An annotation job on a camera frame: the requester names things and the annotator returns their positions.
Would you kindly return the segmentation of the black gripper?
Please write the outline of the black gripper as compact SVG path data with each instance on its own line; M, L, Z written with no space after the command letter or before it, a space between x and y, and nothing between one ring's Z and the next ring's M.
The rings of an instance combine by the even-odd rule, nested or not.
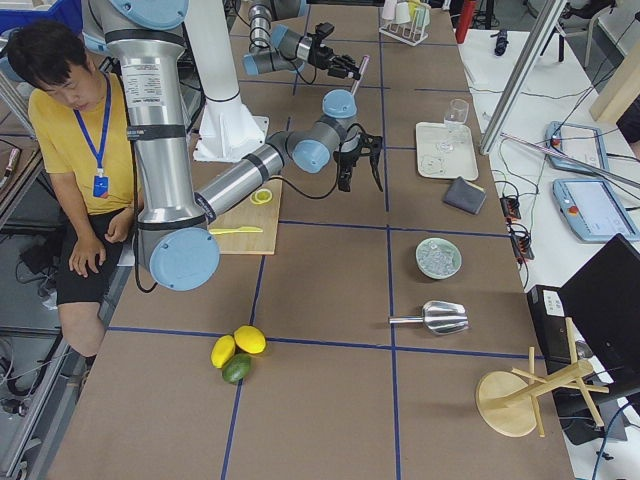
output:
M334 32L334 25L322 22L315 26L312 33L307 33L298 41L297 57L304 62L326 71L331 77L356 79L359 77L359 65L349 55L337 55L324 43Z
M351 128L346 143L333 153L333 158L338 164L338 189L342 192L351 191L354 164L359 158L368 157L374 182L378 190L383 192L379 170L382 147L382 136L369 134L363 127Z

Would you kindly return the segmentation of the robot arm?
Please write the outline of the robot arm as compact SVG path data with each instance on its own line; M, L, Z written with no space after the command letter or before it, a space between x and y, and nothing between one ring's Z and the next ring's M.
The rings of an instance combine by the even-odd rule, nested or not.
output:
M361 66L349 55L339 55L325 39L335 30L330 22L321 22L312 32L298 33L282 22L308 12L306 1L251 1L247 13L249 51L243 57L249 76L290 71L299 74L309 65L327 75L359 80Z
M329 92L310 129L269 132L241 99L220 1L86 1L83 20L91 46L121 67L144 192L134 253L159 285L206 283L220 258L209 225L287 164L334 163L344 189L361 157L379 162L383 140L358 123L353 90Z

